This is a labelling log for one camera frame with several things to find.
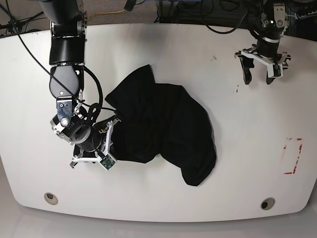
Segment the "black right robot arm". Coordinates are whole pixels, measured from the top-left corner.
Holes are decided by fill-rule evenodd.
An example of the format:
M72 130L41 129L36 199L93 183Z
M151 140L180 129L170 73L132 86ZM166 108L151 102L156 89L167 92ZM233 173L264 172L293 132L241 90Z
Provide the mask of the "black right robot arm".
M57 114L51 120L53 132L75 145L70 166L97 163L108 171L116 158L111 154L111 135L119 119L97 123L103 109L103 91L97 77L85 66L87 16L79 0L41 0L42 11L51 21L49 89L56 99ZM84 105L84 74L97 86L98 101Z

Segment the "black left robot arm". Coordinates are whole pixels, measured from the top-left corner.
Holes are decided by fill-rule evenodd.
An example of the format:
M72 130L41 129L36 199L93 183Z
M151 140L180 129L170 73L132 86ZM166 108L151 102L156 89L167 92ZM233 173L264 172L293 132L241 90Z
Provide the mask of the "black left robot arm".
M246 85L252 81L250 69L255 67L254 61L266 66L266 83L270 85L284 76L284 70L289 68L288 61L291 60L287 52L278 53L280 40L289 25L285 4L267 1L262 6L260 20L260 27L253 25L249 28L257 43L235 53L240 60Z

